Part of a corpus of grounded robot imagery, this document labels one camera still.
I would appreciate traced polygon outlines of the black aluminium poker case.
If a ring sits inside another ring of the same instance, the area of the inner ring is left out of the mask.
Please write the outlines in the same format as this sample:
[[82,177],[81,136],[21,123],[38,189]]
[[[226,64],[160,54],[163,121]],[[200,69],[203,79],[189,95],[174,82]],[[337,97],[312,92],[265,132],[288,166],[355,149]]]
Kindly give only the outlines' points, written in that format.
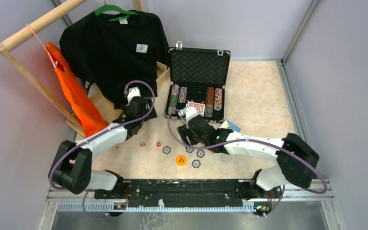
[[213,108],[212,117],[203,117],[211,123],[224,121],[225,87],[228,78],[231,51],[225,49],[202,49],[183,47],[177,42],[175,47],[168,50],[170,59],[170,87],[165,106],[165,116],[178,119],[178,115],[167,113],[169,98],[174,84],[187,87],[185,103],[177,103],[176,109],[185,108],[188,102],[203,103],[206,105],[207,88],[221,88],[223,90],[222,109]]

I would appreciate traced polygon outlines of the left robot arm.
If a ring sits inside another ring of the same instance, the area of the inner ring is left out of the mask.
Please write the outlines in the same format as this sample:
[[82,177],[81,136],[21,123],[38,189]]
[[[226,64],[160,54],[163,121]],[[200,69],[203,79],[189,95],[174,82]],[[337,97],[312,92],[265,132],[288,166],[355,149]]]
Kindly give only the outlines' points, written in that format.
[[103,130],[77,142],[63,141],[48,174],[50,185],[75,195],[86,190],[114,190],[121,176],[109,170],[93,170],[92,163],[111,147],[136,135],[143,122],[155,118],[154,101],[154,98],[135,96],[121,115]]

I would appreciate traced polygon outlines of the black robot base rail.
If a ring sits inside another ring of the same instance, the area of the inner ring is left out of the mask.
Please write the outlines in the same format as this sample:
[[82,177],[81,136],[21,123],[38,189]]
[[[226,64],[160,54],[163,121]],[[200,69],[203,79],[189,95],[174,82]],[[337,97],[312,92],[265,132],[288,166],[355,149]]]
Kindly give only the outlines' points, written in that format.
[[128,207],[242,207],[255,198],[279,198],[280,188],[270,192],[254,185],[250,179],[125,179],[111,190],[97,190],[96,199],[123,199]]

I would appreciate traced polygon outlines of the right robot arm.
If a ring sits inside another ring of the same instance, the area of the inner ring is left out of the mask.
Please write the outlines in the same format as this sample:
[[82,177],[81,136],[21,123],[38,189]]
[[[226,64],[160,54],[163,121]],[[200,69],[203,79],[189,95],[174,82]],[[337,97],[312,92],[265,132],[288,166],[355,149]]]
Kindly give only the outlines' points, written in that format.
[[251,179],[257,191],[270,191],[292,184],[308,190],[318,176],[318,153],[300,136],[288,133],[284,138],[259,138],[241,134],[228,128],[214,128],[204,118],[196,116],[177,128],[186,146],[202,144],[213,153],[245,155],[274,163],[259,169]]

